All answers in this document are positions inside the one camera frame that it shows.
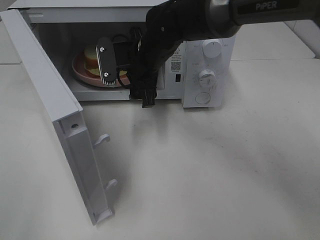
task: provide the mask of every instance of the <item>microwave door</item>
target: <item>microwave door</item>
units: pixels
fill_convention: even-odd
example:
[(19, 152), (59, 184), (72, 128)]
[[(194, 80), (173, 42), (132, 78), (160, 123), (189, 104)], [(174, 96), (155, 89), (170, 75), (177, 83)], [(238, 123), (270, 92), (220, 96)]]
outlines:
[(43, 50), (18, 10), (0, 12), (16, 53), (29, 75), (36, 92), (47, 111), (61, 143), (92, 224), (112, 216), (108, 205), (108, 189), (115, 179), (103, 183), (94, 148), (109, 141), (107, 134), (92, 142), (82, 107)]

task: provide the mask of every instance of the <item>white table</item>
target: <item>white table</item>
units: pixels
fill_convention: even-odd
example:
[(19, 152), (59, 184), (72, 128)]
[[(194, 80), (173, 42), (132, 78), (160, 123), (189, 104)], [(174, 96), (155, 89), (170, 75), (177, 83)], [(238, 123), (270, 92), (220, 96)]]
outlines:
[(313, 59), (316, 55), (284, 22), (249, 24), (235, 39), (232, 60)]
[(116, 216), (97, 227), (31, 81), (1, 66), (1, 238), (317, 239), (319, 65), (234, 61), (220, 109), (85, 104), (92, 137), (112, 139), (102, 173), (119, 180)]

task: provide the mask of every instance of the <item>piper logo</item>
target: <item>piper logo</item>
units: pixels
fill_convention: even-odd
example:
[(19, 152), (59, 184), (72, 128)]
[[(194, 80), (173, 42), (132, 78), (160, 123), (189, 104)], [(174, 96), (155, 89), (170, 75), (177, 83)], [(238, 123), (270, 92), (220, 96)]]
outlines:
[(266, 1), (255, 5), (256, 11), (271, 10), (277, 8), (277, 1)]

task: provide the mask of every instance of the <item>plate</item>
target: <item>plate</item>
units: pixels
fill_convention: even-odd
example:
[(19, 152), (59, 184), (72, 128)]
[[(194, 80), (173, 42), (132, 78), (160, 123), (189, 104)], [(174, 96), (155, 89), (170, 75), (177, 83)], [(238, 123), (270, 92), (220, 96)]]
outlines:
[[(90, 74), (89, 72), (86, 71), (85, 69), (85, 55), (84, 52), (80, 52), (78, 55), (76, 55), (73, 60), (72, 60), (72, 70), (76, 77), (85, 82), (86, 84), (95, 86), (95, 87), (100, 87), (100, 88), (121, 88), (121, 84), (119, 83), (118, 80), (116, 80), (116, 85), (115, 86), (107, 86), (104, 85), (98, 76), (94, 76), (93, 74)], [(124, 85), (129, 85), (130, 81), (126, 75), (126, 72), (122, 71), (122, 75), (120, 75), (121, 82)]]

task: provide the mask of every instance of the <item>microwave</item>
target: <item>microwave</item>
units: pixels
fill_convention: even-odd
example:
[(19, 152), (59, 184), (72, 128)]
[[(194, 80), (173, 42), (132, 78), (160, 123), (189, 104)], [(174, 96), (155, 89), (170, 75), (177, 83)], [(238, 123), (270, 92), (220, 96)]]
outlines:
[[(95, 148), (111, 141), (92, 140), (82, 101), (126, 101), (129, 90), (94, 86), (75, 72), (74, 62), (100, 38), (130, 37), (145, 31), (146, 14), (164, 0), (17, 0), (0, 17), (61, 143), (92, 224), (114, 214), (108, 202), (117, 180), (102, 181)], [(222, 103), (235, 37), (185, 41), (161, 67), (156, 101), (181, 100), (184, 108)]]

